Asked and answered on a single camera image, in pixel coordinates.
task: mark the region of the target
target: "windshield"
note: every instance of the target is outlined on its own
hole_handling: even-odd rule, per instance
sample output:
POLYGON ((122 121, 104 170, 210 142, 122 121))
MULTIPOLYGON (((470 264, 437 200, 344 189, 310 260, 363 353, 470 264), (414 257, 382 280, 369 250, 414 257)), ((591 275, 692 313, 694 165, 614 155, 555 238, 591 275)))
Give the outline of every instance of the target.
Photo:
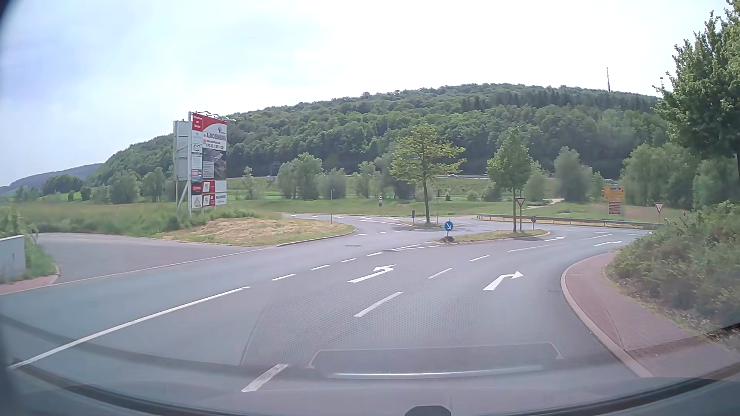
POLYGON ((7 413, 740 413, 740 7, 680 3, 10 2, 7 413))

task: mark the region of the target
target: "guardrail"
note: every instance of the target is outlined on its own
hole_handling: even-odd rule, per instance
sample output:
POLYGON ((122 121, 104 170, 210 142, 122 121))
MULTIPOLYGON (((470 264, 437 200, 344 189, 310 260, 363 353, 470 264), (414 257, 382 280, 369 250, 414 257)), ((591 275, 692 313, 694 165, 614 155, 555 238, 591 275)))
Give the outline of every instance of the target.
MULTIPOLYGON (((531 224, 531 217, 536 217, 536 222, 542 222, 544 224, 568 224, 568 225, 600 225, 602 227, 615 227, 615 228, 648 228, 654 229, 657 226, 663 225, 659 223, 644 223, 637 221, 619 221, 619 220, 591 220, 586 218, 567 218, 567 217, 540 217, 538 215, 522 215, 522 222, 527 221, 531 224)), ((476 219, 489 221, 512 221, 513 215, 510 214, 476 214, 476 219)))

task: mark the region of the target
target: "dry grass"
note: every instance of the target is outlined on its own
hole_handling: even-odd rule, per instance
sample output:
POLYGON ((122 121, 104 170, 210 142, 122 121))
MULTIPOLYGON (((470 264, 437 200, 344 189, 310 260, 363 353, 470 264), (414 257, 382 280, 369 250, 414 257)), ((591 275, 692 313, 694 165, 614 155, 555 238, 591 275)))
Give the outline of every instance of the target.
POLYGON ((271 246, 340 235, 352 230, 353 227, 346 224, 297 218, 220 218, 203 226, 161 233, 158 237, 238 246, 271 246))

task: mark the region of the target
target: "sign post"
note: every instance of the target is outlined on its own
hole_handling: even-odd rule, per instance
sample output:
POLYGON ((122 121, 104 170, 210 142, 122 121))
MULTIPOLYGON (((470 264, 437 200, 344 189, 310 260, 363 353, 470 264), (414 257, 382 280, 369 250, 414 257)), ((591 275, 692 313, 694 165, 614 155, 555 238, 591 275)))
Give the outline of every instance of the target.
POLYGON ((517 198, 517 204, 519 204, 519 232, 522 231, 522 205, 524 205, 524 198, 517 198))
POLYGON ((660 211, 663 209, 663 203, 662 202, 656 202, 655 203, 655 209, 658 210, 658 222, 660 222, 660 211))

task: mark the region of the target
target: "road sign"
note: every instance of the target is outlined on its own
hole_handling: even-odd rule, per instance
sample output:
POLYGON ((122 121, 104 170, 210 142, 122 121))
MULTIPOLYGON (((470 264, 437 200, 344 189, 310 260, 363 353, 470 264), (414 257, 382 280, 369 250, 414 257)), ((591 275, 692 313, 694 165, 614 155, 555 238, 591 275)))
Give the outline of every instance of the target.
POLYGON ((608 213, 621 215, 622 214, 622 202, 621 201, 609 201, 608 213))
POLYGON ((604 199, 607 201, 623 201, 625 199, 625 187, 607 185, 604 187, 604 199))

